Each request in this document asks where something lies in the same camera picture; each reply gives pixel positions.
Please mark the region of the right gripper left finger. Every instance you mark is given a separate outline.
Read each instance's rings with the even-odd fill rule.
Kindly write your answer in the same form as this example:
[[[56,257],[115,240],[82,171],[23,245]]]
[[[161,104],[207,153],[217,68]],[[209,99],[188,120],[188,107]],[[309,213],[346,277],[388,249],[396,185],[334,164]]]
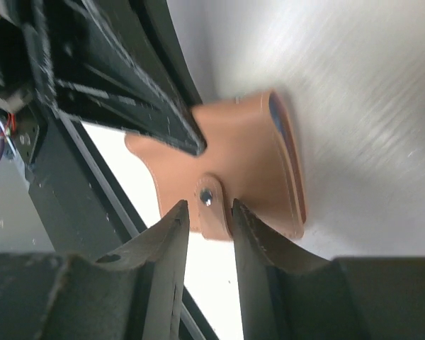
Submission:
[[[189,233],[186,201],[92,262],[0,254],[0,339],[177,339]]]

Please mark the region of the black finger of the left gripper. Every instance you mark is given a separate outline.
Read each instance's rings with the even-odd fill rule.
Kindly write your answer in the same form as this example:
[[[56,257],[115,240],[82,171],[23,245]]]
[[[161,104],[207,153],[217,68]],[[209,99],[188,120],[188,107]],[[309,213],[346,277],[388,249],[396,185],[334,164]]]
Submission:
[[[28,51],[38,99],[57,117],[159,140],[192,155],[205,139],[180,75],[164,64],[143,1],[33,1]]]

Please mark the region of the brown leather card holder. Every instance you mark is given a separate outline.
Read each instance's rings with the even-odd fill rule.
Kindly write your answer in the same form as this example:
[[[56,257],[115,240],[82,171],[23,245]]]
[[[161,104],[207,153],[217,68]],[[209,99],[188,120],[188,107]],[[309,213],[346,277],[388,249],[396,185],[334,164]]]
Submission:
[[[206,239],[232,238],[232,205],[241,201],[288,239],[307,219],[303,175],[290,114],[273,90],[193,109],[207,142],[193,156],[151,137],[126,134],[125,145],[148,168],[165,215],[188,203],[190,229]]]

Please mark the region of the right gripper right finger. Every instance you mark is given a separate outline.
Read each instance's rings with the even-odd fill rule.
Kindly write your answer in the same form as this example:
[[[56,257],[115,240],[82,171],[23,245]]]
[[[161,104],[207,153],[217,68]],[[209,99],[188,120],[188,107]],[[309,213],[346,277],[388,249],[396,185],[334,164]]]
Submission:
[[[328,261],[232,208],[246,339],[425,339],[425,258]]]

